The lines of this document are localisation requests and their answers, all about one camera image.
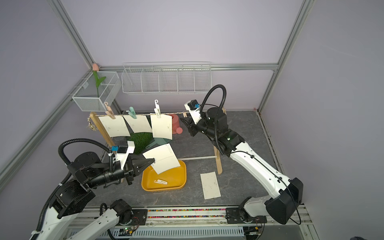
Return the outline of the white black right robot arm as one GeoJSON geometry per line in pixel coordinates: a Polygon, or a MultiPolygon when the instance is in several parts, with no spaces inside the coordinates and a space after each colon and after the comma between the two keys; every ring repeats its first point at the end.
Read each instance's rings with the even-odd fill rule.
{"type": "Polygon", "coordinates": [[[298,178],[290,179],[261,158],[237,132],[231,130],[227,115],[213,107],[207,112],[185,106],[187,113],[180,119],[191,136],[206,135],[212,144],[245,168],[267,191],[268,196],[248,197],[239,206],[243,220],[266,212],[279,224],[285,225],[302,204],[304,184],[298,178]]]}

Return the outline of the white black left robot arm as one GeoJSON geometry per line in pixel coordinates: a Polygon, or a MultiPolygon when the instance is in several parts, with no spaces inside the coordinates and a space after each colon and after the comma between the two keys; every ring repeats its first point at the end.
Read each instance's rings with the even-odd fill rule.
{"type": "Polygon", "coordinates": [[[109,153],[108,163],[102,163],[94,152],[83,153],[73,162],[64,153],[60,156],[69,173],[46,201],[37,229],[31,233],[32,240],[59,240],[96,196],[93,189],[117,184],[122,179],[131,184],[135,177],[155,162],[154,159],[126,156],[122,163],[112,152],[109,153]]]}

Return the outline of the white hook clothespin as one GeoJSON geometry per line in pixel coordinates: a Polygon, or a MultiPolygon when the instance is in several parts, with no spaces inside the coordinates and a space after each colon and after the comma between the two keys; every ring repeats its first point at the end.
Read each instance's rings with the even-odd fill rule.
{"type": "Polygon", "coordinates": [[[167,181],[160,180],[160,179],[158,179],[158,180],[154,180],[154,183],[156,183],[156,184],[162,184],[162,185],[167,185],[167,184],[168,184],[167,181]]]}
{"type": "Polygon", "coordinates": [[[161,118],[161,110],[160,110],[160,106],[159,106],[159,101],[155,100],[154,102],[155,102],[154,112],[158,118],[161,118]]]}

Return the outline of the postcard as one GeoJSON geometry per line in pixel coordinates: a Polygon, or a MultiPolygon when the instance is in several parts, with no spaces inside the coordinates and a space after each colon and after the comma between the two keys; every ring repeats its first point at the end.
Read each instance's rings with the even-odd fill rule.
{"type": "Polygon", "coordinates": [[[154,138],[173,139],[172,116],[161,114],[151,115],[152,133],[154,138]]]}
{"type": "Polygon", "coordinates": [[[130,128],[134,133],[151,133],[152,128],[146,116],[136,115],[134,119],[130,115],[123,115],[123,118],[126,120],[130,128]]]}
{"type": "Polygon", "coordinates": [[[153,148],[143,153],[143,156],[146,159],[155,159],[151,166],[158,175],[181,166],[170,144],[153,148]]]}
{"type": "Polygon", "coordinates": [[[99,117],[99,120],[111,138],[130,136],[125,119],[122,116],[115,116],[115,119],[112,119],[109,116],[101,116],[99,117]]]}
{"type": "Polygon", "coordinates": [[[204,199],[215,199],[221,197],[220,187],[215,172],[200,174],[204,199]]]}

